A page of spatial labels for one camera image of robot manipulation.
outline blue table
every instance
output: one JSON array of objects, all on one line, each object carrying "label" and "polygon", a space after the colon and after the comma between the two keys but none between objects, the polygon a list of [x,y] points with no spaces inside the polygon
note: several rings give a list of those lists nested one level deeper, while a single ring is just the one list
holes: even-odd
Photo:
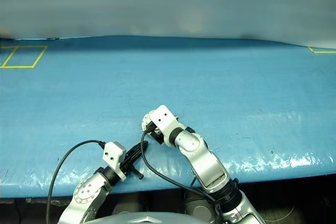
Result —
[{"label": "blue table", "polygon": [[[130,148],[140,140],[142,117],[160,104],[201,134],[243,183],[336,172],[336,54],[231,39],[0,44],[0,197],[46,196],[59,160],[81,141]],[[95,144],[73,152],[54,195],[72,195],[105,165],[101,156]],[[147,157],[179,182],[193,179],[173,148],[150,140]],[[172,187],[141,159],[135,166],[145,178],[131,175],[114,192]]]}]

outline black cable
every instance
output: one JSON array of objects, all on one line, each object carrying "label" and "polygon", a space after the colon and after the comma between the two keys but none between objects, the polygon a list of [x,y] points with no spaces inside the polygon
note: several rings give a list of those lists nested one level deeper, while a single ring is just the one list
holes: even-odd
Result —
[{"label": "black cable", "polygon": [[100,145],[100,147],[102,147],[104,149],[105,146],[105,142],[103,141],[98,141],[98,140],[87,140],[84,142],[81,142],[79,144],[76,144],[74,147],[72,147],[65,155],[64,157],[61,159],[61,161],[59,162],[58,166],[56,167],[56,170],[54,172],[53,178],[51,179],[50,182],[50,187],[49,187],[49,192],[48,192],[48,199],[47,199],[47,211],[46,211],[46,222],[47,224],[50,224],[50,205],[51,205],[51,195],[53,193],[53,188],[54,188],[54,183],[57,177],[57,174],[62,166],[62,164],[64,163],[65,159],[70,155],[70,153],[76,149],[77,147],[80,147],[81,145],[84,144],[88,144],[88,143],[97,143]]},{"label": "black cable", "polygon": [[141,156],[142,156],[142,159],[143,159],[145,165],[149,168],[149,170],[151,170],[153,173],[155,173],[155,174],[158,175],[159,177],[163,178],[164,180],[166,180],[166,181],[172,183],[172,184],[175,185],[175,186],[178,186],[178,187],[180,187],[180,188],[182,188],[182,189],[191,191],[192,193],[195,193],[195,194],[197,194],[197,195],[199,195],[199,196],[201,196],[201,197],[205,197],[205,198],[209,199],[211,202],[212,202],[212,201],[215,201],[215,199],[214,199],[213,197],[211,197],[209,194],[207,194],[207,193],[205,193],[205,192],[203,192],[203,191],[198,191],[198,190],[196,190],[196,189],[194,189],[194,188],[190,188],[190,187],[187,187],[187,186],[185,186],[185,185],[182,185],[182,184],[180,184],[179,182],[176,182],[176,181],[172,180],[171,178],[168,178],[168,177],[164,176],[163,174],[159,173],[156,169],[154,169],[154,168],[148,163],[147,158],[145,157],[145,153],[144,153],[144,151],[143,151],[143,140],[144,140],[145,136],[146,136],[146,133],[144,132],[144,133],[142,134],[142,137],[141,137],[140,148],[141,148]]},{"label": "black cable", "polygon": [[223,212],[222,209],[220,208],[220,204],[214,204],[215,207],[215,214],[216,214],[216,223],[224,223],[223,220]]},{"label": "black cable", "polygon": [[195,184],[195,182],[196,182],[196,176],[194,177],[193,181],[191,181],[190,187],[192,187]]},{"label": "black cable", "polygon": [[19,224],[21,224],[21,214],[20,214],[20,210],[19,210],[19,207],[17,205],[17,200],[14,199],[14,205],[15,205],[15,208],[16,208],[16,211],[17,211],[17,216],[19,217]]}]

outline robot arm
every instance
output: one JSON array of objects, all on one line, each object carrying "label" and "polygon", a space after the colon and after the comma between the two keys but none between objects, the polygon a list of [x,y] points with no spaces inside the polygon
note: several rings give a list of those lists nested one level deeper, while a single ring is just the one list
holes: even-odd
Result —
[{"label": "robot arm", "polygon": [[144,117],[143,128],[149,127],[156,131],[157,136],[162,133],[164,143],[176,147],[187,158],[203,190],[219,201],[224,223],[265,224],[238,189],[238,180],[230,178],[222,163],[208,150],[203,138],[179,123],[166,106],[161,105]]},{"label": "robot arm", "polygon": [[133,162],[140,156],[140,144],[132,147],[127,153],[118,142],[105,144],[103,160],[108,166],[100,167],[90,178],[79,183],[58,223],[80,224],[94,219],[111,187],[119,180],[124,181],[128,172],[134,172],[139,179],[143,178],[133,166]]}]

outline metal bracket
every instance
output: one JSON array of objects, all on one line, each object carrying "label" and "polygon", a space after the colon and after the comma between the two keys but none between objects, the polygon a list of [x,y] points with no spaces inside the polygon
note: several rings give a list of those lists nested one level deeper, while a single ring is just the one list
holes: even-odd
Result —
[{"label": "metal bracket", "polygon": [[126,179],[126,175],[121,171],[120,164],[123,162],[125,154],[126,149],[118,142],[105,144],[103,160],[118,174],[122,181]]},{"label": "metal bracket", "polygon": [[169,142],[170,133],[177,127],[184,130],[185,126],[177,121],[176,117],[165,105],[159,106],[156,110],[151,112],[149,116],[151,121],[162,132],[164,143],[170,147],[174,147],[174,145]]}]

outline cable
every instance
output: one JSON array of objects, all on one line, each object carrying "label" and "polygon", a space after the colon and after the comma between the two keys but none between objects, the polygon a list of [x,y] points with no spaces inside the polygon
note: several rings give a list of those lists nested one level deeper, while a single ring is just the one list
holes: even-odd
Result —
[{"label": "cable", "polygon": [[196,176],[194,177],[193,181],[191,181],[190,187],[192,187],[195,184],[195,181],[196,181]]},{"label": "cable", "polygon": [[17,200],[14,199],[14,205],[15,205],[15,208],[16,208],[16,211],[17,211],[17,216],[19,218],[19,224],[21,224],[21,214],[20,214],[20,210],[19,210],[19,207],[17,205]]},{"label": "cable", "polygon": [[284,220],[284,219],[286,219],[288,216],[290,216],[290,214],[293,212],[293,210],[294,210],[294,206],[295,206],[295,205],[293,205],[292,209],[289,211],[288,214],[286,214],[285,216],[281,217],[280,219],[277,219],[277,220],[264,220],[264,221],[267,221],[267,222],[278,222],[278,221]]},{"label": "cable", "polygon": [[98,140],[87,140],[84,142],[81,142],[79,144],[76,144],[74,147],[72,147],[65,155],[64,157],[61,159],[61,161],[59,162],[58,166],[56,167],[56,170],[54,172],[53,178],[51,179],[50,182],[50,187],[49,187],[49,192],[48,192],[48,199],[47,199],[47,210],[46,210],[46,222],[47,224],[50,224],[50,205],[51,205],[51,195],[53,193],[53,188],[54,188],[54,183],[57,177],[57,174],[62,166],[62,164],[64,163],[65,159],[70,155],[70,153],[76,149],[77,147],[80,147],[81,145],[84,144],[88,144],[88,143],[97,143],[99,144],[100,147],[102,147],[104,149],[105,146],[105,142],[103,141],[98,141]]},{"label": "cable", "polygon": [[185,185],[182,185],[182,184],[180,184],[179,182],[176,182],[176,181],[172,180],[171,178],[168,178],[168,177],[164,176],[163,174],[159,173],[156,169],[154,169],[154,168],[148,163],[147,158],[145,157],[144,150],[143,150],[143,140],[144,140],[145,136],[146,136],[146,133],[144,132],[144,133],[142,134],[142,137],[141,137],[140,148],[141,148],[141,156],[142,156],[142,159],[143,159],[145,165],[149,168],[149,170],[151,170],[153,173],[155,173],[155,174],[158,175],[159,177],[163,178],[164,180],[166,180],[166,181],[172,183],[172,184],[175,185],[175,186],[178,186],[178,187],[180,187],[180,188],[182,188],[182,189],[191,191],[191,192],[193,192],[193,193],[195,193],[195,194],[197,194],[197,195],[199,195],[199,196],[208,198],[211,202],[212,202],[212,201],[215,201],[215,199],[214,199],[213,197],[211,197],[209,194],[206,194],[206,193],[204,193],[204,192],[202,192],[202,191],[198,191],[198,190],[195,190],[195,189],[193,189],[193,188],[190,188],[190,187],[187,187],[187,186],[185,186]]}]

